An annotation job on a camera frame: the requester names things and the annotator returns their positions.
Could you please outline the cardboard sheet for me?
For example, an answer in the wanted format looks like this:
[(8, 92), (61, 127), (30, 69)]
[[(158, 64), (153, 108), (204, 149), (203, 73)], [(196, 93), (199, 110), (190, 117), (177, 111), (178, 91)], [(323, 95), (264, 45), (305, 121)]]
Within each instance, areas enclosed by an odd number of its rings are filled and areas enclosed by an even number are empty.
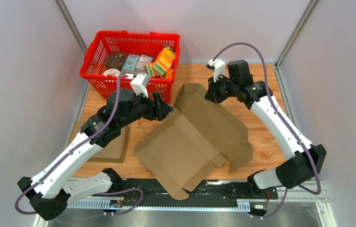
[(248, 128), (222, 105), (205, 99), (199, 83), (185, 83), (174, 110), (136, 144), (135, 154), (175, 200), (185, 200), (224, 163), (229, 173), (250, 162)]

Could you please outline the cardboard box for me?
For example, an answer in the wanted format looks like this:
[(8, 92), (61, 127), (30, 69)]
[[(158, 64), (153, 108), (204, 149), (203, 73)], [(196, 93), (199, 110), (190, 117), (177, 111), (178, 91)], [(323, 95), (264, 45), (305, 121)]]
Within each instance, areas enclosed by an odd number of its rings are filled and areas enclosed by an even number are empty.
[(130, 136), (130, 126), (121, 129), (121, 134), (113, 139), (104, 149), (100, 150), (87, 162), (123, 163)]

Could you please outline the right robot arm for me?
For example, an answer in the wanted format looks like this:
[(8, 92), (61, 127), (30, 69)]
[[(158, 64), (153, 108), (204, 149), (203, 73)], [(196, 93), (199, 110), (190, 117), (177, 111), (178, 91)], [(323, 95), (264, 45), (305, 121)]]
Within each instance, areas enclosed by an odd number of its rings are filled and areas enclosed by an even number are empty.
[(271, 187), (292, 189), (318, 177), (327, 154), (325, 147), (313, 144), (295, 127), (267, 82), (253, 80), (248, 62), (237, 60), (226, 64), (221, 59), (211, 59), (207, 68), (213, 75), (208, 78), (205, 99), (220, 104), (235, 97), (245, 104), (270, 131), (286, 159), (275, 168), (248, 177), (247, 192), (251, 197), (259, 198)]

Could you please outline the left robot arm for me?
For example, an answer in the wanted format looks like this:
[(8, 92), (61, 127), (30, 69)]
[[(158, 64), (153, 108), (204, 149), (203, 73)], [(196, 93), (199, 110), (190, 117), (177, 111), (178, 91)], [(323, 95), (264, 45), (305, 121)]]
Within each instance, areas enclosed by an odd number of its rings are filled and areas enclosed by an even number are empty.
[(123, 191), (121, 177), (111, 168), (76, 182), (73, 174), (92, 156), (119, 137), (124, 127), (145, 119), (164, 120), (174, 108), (158, 92), (136, 94), (119, 89), (81, 126), (75, 138), (43, 171), (22, 177), (18, 187), (29, 200), (32, 213), (46, 221), (56, 219), (70, 204), (92, 195), (116, 196)]

